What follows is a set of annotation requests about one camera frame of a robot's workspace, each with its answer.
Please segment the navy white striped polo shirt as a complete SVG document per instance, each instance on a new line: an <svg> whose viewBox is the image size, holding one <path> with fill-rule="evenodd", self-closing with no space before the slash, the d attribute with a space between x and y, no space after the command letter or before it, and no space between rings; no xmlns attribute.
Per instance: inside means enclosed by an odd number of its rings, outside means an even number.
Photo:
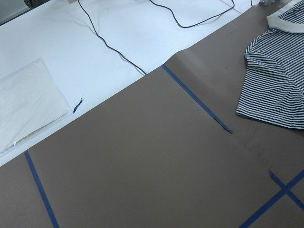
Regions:
<svg viewBox="0 0 304 228"><path fill-rule="evenodd" d="M269 29L245 50L247 71L236 114L304 128L304 2L267 16Z"/></svg>

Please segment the clear plastic bag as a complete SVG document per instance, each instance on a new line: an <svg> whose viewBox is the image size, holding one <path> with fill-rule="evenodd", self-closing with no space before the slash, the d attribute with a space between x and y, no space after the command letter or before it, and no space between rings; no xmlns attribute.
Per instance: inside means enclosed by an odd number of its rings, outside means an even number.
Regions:
<svg viewBox="0 0 304 228"><path fill-rule="evenodd" d="M70 105L42 58L1 78L1 156L70 114Z"/></svg>

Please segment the brown paper table mat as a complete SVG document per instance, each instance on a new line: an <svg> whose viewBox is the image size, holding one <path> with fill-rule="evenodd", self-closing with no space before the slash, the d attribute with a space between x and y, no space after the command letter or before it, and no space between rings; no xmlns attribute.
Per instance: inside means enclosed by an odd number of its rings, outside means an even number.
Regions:
<svg viewBox="0 0 304 228"><path fill-rule="evenodd" d="M301 228L304 133L235 114L255 6L0 169L3 228Z"/></svg>

